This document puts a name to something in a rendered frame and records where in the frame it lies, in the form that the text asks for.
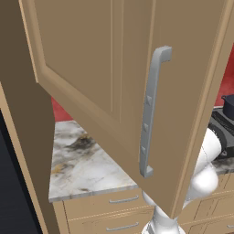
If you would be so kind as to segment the tall tan cabinet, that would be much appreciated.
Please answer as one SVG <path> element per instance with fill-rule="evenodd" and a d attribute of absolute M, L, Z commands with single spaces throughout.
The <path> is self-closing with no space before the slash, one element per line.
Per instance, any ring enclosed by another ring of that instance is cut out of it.
<path fill-rule="evenodd" d="M 18 0 L 0 0 L 0 109 L 42 234 L 69 234 L 63 204 L 48 201 L 55 119 L 35 81 Z"/>

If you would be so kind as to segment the dark blue pot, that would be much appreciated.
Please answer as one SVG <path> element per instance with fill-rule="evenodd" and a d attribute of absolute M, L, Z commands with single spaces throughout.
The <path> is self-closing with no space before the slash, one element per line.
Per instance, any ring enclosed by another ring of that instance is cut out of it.
<path fill-rule="evenodd" d="M 222 95 L 221 99 L 224 101 L 223 113 L 234 121 L 234 94 Z"/>

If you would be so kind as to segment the tan drawer front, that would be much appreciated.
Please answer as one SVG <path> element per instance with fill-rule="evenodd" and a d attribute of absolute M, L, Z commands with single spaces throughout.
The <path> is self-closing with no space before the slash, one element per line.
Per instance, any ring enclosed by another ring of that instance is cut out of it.
<path fill-rule="evenodd" d="M 186 234 L 234 234 L 234 229 L 227 225 L 234 225 L 234 216 L 210 220 L 203 223 L 181 225 Z"/>
<path fill-rule="evenodd" d="M 144 226 L 151 220 L 153 211 L 143 208 L 138 211 L 117 213 L 111 216 L 83 218 L 69 222 L 70 234 L 141 234 Z M 139 225 L 130 229 L 106 231 L 106 228 L 116 228 L 139 222 Z"/>
<path fill-rule="evenodd" d="M 234 214 L 234 193 L 192 201 L 181 213 L 182 223 Z"/>
<path fill-rule="evenodd" d="M 139 198 L 120 204 L 110 204 L 109 200 L 117 200 L 138 195 Z M 142 189 L 135 188 L 133 190 L 123 190 L 108 194 L 101 194 L 90 197 L 79 197 L 64 201 L 64 207 L 68 219 L 84 218 L 97 216 L 100 214 L 112 214 L 125 210 L 132 211 L 139 207 L 145 207 L 147 203 L 142 196 Z"/>

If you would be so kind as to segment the black hob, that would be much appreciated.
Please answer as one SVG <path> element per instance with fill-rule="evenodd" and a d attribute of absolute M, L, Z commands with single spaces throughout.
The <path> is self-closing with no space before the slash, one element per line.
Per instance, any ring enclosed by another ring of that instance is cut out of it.
<path fill-rule="evenodd" d="M 227 140 L 227 146 L 218 156 L 218 159 L 234 157 L 234 121 L 229 119 L 221 108 L 216 108 L 212 111 L 209 122 L 217 126 L 223 132 Z"/>

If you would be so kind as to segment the black appliance front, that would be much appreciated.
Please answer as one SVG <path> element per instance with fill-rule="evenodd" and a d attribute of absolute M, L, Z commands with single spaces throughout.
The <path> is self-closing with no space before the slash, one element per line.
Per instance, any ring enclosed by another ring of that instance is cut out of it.
<path fill-rule="evenodd" d="M 1 111 L 0 234 L 43 234 Z"/>

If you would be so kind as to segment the tan wall cabinet door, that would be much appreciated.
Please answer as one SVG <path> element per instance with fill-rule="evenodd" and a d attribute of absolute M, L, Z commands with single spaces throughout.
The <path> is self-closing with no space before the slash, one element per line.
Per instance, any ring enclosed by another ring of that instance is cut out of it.
<path fill-rule="evenodd" d="M 19 0 L 37 83 L 170 217 L 178 216 L 229 52 L 234 0 Z M 152 56 L 172 48 L 157 83 L 140 174 Z"/>

